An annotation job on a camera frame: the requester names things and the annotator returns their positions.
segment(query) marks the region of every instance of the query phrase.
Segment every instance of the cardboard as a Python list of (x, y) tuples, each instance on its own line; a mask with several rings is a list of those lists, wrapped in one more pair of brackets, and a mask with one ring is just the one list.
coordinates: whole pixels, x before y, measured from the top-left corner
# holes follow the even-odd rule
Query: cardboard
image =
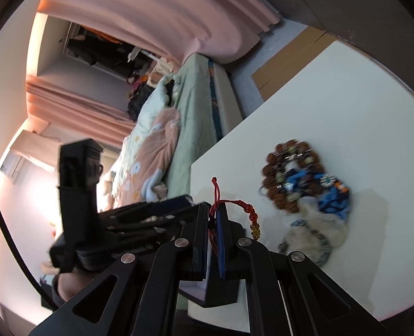
[(335, 40), (336, 37), (311, 26), (303, 30), (252, 75), (263, 100), (276, 93)]

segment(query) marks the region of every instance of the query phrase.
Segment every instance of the metal screw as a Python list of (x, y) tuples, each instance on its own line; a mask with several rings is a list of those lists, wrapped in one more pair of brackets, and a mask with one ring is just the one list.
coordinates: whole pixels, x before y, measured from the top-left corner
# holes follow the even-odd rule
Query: metal screw
[(130, 264), (135, 261), (135, 255), (131, 253), (126, 253), (121, 256), (121, 262), (125, 264)]
[(180, 239), (177, 239), (174, 244), (178, 247), (178, 248), (185, 248), (188, 245), (188, 240), (184, 239), (183, 237), (181, 237)]
[(238, 245), (240, 246), (249, 246), (250, 244), (252, 244), (252, 240), (248, 237), (241, 237), (238, 239)]
[(302, 262), (305, 260), (305, 255), (301, 253), (300, 251), (294, 251), (291, 254), (291, 259), (294, 260), (295, 262)]

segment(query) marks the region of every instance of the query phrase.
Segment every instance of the triangular cutout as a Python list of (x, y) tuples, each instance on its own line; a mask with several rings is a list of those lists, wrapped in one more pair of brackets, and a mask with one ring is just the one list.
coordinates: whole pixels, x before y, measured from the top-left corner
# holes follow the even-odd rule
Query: triangular cutout
[(350, 306), (316, 274), (309, 275), (308, 281), (319, 308), (328, 321), (350, 313)]
[(89, 322), (98, 323), (116, 283), (116, 276), (108, 276), (98, 287), (73, 307), (73, 313)]

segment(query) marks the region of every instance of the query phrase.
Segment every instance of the black cable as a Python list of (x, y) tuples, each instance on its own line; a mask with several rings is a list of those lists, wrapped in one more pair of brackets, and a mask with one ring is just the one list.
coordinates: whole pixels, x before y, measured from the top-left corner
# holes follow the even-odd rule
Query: black cable
[(13, 238), (11, 237), (10, 231), (8, 230), (8, 227), (6, 226), (5, 220), (3, 219), (2, 212), (0, 211), (0, 231), (2, 231), (2, 235), (5, 238), (6, 243), (8, 244), (9, 249), (11, 250), (11, 253), (14, 256), (14, 259), (17, 262), (17, 265), (19, 265), (19, 268), (22, 270), (23, 274), (27, 277), (30, 284), (33, 286), (34, 289), (40, 294), (40, 296), (45, 299), (45, 301), (49, 304), (50, 307), (53, 308), (54, 311), (58, 309), (58, 306), (53, 302), (53, 299), (45, 292), (44, 289), (41, 288), (39, 283), (34, 278), (33, 274), (29, 271), (27, 268), (27, 265), (23, 261), (19, 250), (17, 250), (17, 247), (13, 241)]

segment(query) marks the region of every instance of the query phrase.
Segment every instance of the gray floor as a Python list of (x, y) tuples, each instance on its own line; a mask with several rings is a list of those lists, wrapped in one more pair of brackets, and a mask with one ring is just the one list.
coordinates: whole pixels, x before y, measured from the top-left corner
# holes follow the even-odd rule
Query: gray floor
[(271, 32), (263, 33), (259, 44), (247, 55), (226, 66), (244, 118), (263, 103), (251, 75), (305, 28), (304, 24), (284, 20)]

